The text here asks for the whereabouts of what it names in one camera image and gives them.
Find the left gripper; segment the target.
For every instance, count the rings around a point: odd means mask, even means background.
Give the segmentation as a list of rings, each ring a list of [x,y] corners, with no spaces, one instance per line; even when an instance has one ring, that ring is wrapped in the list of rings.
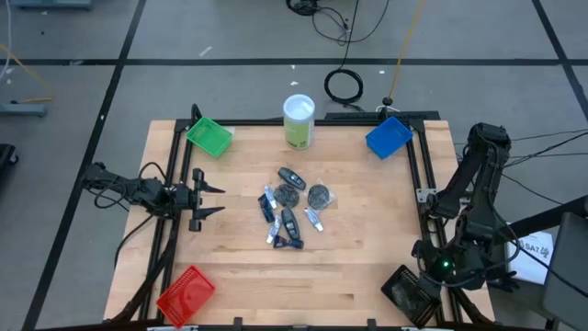
[[[188,230],[190,232],[199,232],[201,230],[201,220],[198,219],[198,208],[201,204],[200,182],[204,179],[204,172],[200,168],[194,168],[192,171],[194,187],[189,188],[186,184],[180,183],[175,187],[175,209],[177,211],[192,211],[192,216],[188,221]],[[214,188],[206,181],[201,183],[201,190],[208,193],[224,193],[221,188]],[[201,219],[206,220],[215,212],[224,210],[224,207],[209,207],[201,210]]]

